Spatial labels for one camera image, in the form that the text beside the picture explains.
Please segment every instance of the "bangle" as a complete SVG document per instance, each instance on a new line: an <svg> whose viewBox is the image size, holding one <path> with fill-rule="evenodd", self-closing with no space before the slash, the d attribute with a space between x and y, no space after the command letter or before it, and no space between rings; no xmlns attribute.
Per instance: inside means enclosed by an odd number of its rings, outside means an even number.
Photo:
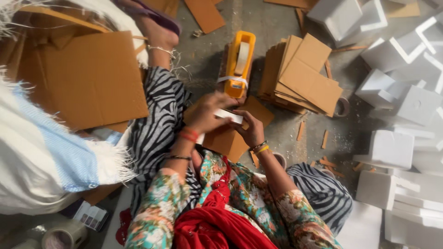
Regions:
<svg viewBox="0 0 443 249"><path fill-rule="evenodd" d="M258 155L260 152L263 152L267 149L269 149L269 145L266 145L265 147L263 147L263 149L259 150L258 152L255 152L254 154Z"/></svg>
<svg viewBox="0 0 443 249"><path fill-rule="evenodd" d="M192 160L192 158L190 156L172 156L172 155L166 156L165 159L184 159L184 160L188 160L188 161Z"/></svg>
<svg viewBox="0 0 443 249"><path fill-rule="evenodd" d="M255 149L258 149L258 148L262 147L263 145L265 145L265 144L267 144L267 143L268 143L268 141L265 140L263 143L261 143L261 144L255 146L255 147L249 148L249 151L253 151L253 150L255 150Z"/></svg>
<svg viewBox="0 0 443 249"><path fill-rule="evenodd" d="M183 131L181 131L180 133L179 133L179 135L182 137L182 138L184 138L184 139L187 139L187 140L189 140L189 141L191 141L191 142L197 142L197 137L193 137L191 134L188 134L188 133L186 133L186 132L183 132Z"/></svg>
<svg viewBox="0 0 443 249"><path fill-rule="evenodd" d="M183 130L182 130L182 131L183 131L183 132L186 132L186 133L188 133L188 134L190 134L190 135L192 135L193 137L195 137L195 140L197 140L198 137L200 136L200 135L198 134L198 132L196 132L195 130L193 130L193 129L187 127L187 126L183 127Z"/></svg>

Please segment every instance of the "woman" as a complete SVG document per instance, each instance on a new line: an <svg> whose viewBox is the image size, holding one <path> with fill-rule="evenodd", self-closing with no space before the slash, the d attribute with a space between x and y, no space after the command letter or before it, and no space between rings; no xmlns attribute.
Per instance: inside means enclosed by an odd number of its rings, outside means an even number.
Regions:
<svg viewBox="0 0 443 249"><path fill-rule="evenodd" d="M131 0L120 4L144 8ZM288 176L268 149L260 121L248 112L235 111L249 124L244 130L213 115L236 103L225 94L205 96L184 127L189 94L169 72L169 52L178 44L178 36L148 16L133 18L149 39L151 67L144 87L150 116L138 119L132 128L130 145L141 176L134 182L133 210L138 211L126 248L170 248L173 242L184 248L341 248L334 233L352 208L347 190L306 164L291 167ZM199 134L222 125L231 125L254 150L267 183L239 163L210 151L201 157L195 150Z"/></svg>

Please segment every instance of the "silver anklet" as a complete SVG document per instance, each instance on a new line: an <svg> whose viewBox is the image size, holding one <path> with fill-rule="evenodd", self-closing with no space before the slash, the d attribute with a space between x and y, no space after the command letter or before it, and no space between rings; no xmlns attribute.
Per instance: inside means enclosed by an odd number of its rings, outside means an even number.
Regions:
<svg viewBox="0 0 443 249"><path fill-rule="evenodd" d="M166 49L164 49L164 48L162 48L162 47L152 47L152 46L148 45L148 51L151 50L151 49L159 49L159 50L161 50L161 51L165 51L165 52L167 52L169 55L171 55L171 58L172 58L172 59L175 59L174 51L168 51L168 50L166 50Z"/></svg>

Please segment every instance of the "yellow thread bracelet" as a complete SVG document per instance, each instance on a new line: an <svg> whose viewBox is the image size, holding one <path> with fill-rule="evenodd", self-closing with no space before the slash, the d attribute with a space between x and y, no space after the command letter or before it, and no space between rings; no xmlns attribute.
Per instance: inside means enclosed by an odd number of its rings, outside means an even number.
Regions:
<svg viewBox="0 0 443 249"><path fill-rule="evenodd" d="M263 149L259 150L257 153L255 153L256 155L258 155L260 152L263 152L265 150L269 149L269 145L266 145Z"/></svg>

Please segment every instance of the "gray floor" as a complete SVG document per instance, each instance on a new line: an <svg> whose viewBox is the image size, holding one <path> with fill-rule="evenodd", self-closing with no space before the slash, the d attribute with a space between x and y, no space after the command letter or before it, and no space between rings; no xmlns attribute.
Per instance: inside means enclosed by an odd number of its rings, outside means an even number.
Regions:
<svg viewBox="0 0 443 249"><path fill-rule="evenodd" d="M381 36L390 38L405 34L425 20L431 14L431 8L421 0L419 2L422 10L421 17L390 19L389 26L381 33ZM257 37L250 81L252 95L256 95L260 84L266 50L279 42L281 38L289 35L300 36L294 8L264 3L262 0L224 0L217 5L217 8L225 19L226 25L210 34L194 38L192 33L198 30L199 26L185 4L180 2L178 19L183 25L183 33L180 36L180 45L176 49L181 52L179 66L189 71L192 75L191 79L183 69L177 69L176 72L188 89L194 93L194 101L205 93L213 92L224 45L231 41L236 31L249 31ZM332 48L334 47L329 36L317 24L307 21L306 25L309 33ZM370 44L374 39L366 40L361 44ZM365 153L369 145L370 132L383 125L380 121L367 117L371 106L353 95L368 73L363 66L363 60L359 57L360 53L361 51L339 52L332 54L329 58L333 78L344 89L343 96L348 98L351 104L347 117L328 118L312 113L302 116L263 102L275 114L274 121L265 130L271 149L287 157L289 165L303 161L310 163L313 160L319 160L322 156L327 156L330 161L339 165L337 171L345 175L345 178L339 178L339 180L352 195L355 194L359 174L351 169L356 165L352 161L352 155ZM303 139L297 142L295 138L302 120L306 121L307 129L305 129ZM322 150L320 146L325 129L329 130L329 139L326 149ZM244 154L240 162L255 169L248 154ZM119 192L116 191L100 205L112 212L117 204L118 194ZM3 224L10 224L8 228L1 226L4 229L0 229L0 248L10 248L10 245L16 241L12 239L11 233L5 233L5 231L12 233L20 231L21 234L38 237L39 233L29 228L58 219L61 219L58 214L35 217L0 215L0 221ZM100 233L89 231L89 241L82 248L101 248L106 230L107 227ZM399 248L399 246L382 240L380 248Z"/></svg>

